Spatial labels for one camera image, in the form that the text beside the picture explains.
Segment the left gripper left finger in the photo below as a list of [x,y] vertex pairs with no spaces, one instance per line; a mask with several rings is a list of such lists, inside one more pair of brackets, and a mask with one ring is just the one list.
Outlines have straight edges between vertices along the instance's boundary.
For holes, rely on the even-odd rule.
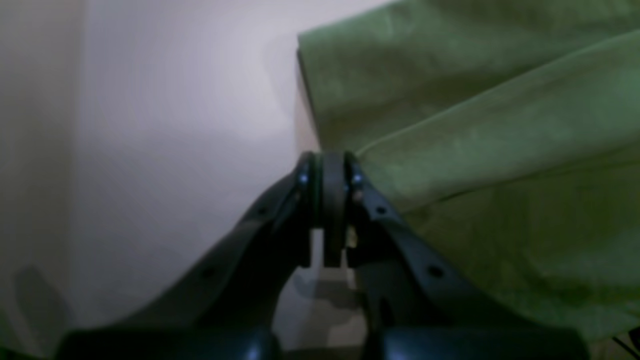
[[312,263],[322,162],[306,152],[179,281],[138,312],[68,335],[57,360],[279,360],[279,296]]

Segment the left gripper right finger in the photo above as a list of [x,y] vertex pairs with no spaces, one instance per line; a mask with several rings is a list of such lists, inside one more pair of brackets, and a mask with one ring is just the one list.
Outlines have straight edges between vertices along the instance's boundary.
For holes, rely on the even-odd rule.
[[321,156],[323,264],[362,282],[364,360],[587,360],[578,333],[515,314],[406,224],[351,153]]

